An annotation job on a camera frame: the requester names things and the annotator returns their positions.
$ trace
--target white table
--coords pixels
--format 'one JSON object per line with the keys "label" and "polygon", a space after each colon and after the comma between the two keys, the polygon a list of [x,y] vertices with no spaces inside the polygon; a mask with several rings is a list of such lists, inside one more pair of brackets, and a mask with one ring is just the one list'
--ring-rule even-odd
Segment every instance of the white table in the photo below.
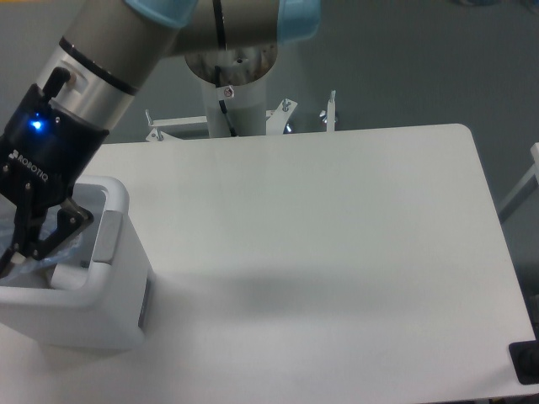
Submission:
{"label": "white table", "polygon": [[0,402],[351,403],[536,393],[533,339],[459,125],[104,146],[157,273],[147,341],[0,327]]}

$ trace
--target metal bracket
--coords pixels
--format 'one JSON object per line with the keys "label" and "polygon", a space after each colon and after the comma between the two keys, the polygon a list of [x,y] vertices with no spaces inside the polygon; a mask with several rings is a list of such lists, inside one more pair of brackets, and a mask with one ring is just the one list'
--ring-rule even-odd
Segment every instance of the metal bracket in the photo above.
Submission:
{"label": "metal bracket", "polygon": [[539,186],[539,143],[533,145],[531,155],[535,163],[499,205],[498,218],[502,224],[515,213]]}
{"label": "metal bracket", "polygon": [[[298,103],[290,99],[285,99],[280,103],[275,111],[266,111],[266,134],[282,135],[291,116],[296,111]],[[150,133],[146,141],[181,141],[181,139],[163,132],[163,129],[173,131],[195,131],[207,129],[208,121],[205,116],[195,116],[191,118],[177,118],[173,120],[153,120],[150,111],[146,110],[146,117]]]}

